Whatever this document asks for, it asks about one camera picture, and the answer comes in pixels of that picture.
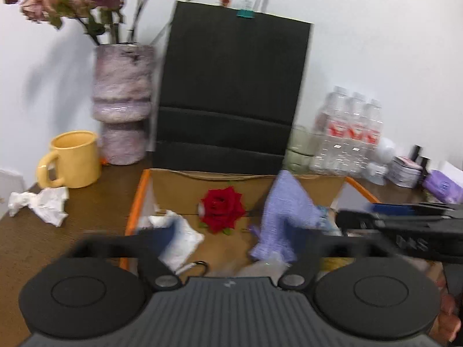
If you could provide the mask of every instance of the water bottle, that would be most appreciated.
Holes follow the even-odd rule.
[[[381,118],[381,105],[376,99],[365,105],[365,116],[367,117],[367,128],[363,142],[365,143],[365,158],[368,161],[373,159],[373,153],[383,130],[383,119]]]
[[[348,100],[349,124],[343,151],[347,153],[350,159],[349,175],[353,177],[360,176],[366,167],[363,136],[367,126],[367,117],[364,113],[364,105],[365,96],[358,92],[354,92],[352,98]]]
[[[328,121],[334,111],[334,100],[336,99],[335,92],[330,92],[326,98],[323,106],[317,112],[315,122],[309,135],[309,142],[307,145],[307,151],[312,155],[316,155],[320,145],[324,141],[326,127]]]
[[[310,165],[310,169],[319,174],[332,171],[339,173],[339,169],[344,167],[341,164],[342,155],[340,154],[347,128],[346,96],[346,89],[336,87],[329,97],[331,111],[328,111],[329,118],[326,122],[325,136]]]

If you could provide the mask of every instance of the hand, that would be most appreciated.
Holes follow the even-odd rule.
[[[456,304],[452,295],[449,295],[445,287],[445,277],[442,275],[436,285],[441,290],[440,313],[432,326],[429,336],[441,345],[452,342],[460,331],[461,321],[453,314]]]

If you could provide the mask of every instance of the mug handle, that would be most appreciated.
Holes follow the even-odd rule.
[[[58,188],[64,185],[64,178],[60,177],[56,180],[50,180],[48,176],[48,166],[51,162],[58,159],[58,151],[53,150],[41,158],[37,166],[37,182],[41,188]]]

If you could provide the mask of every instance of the yellow mug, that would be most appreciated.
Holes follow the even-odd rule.
[[[83,188],[93,184],[101,175],[101,163],[96,144],[97,136],[87,130],[58,135],[50,143],[50,152],[37,167],[41,188]],[[56,180],[50,180],[48,166],[55,162]]]

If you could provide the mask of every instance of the green binder clip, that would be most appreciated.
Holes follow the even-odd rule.
[[[254,18],[254,11],[250,9],[240,9],[236,15],[242,18]]]

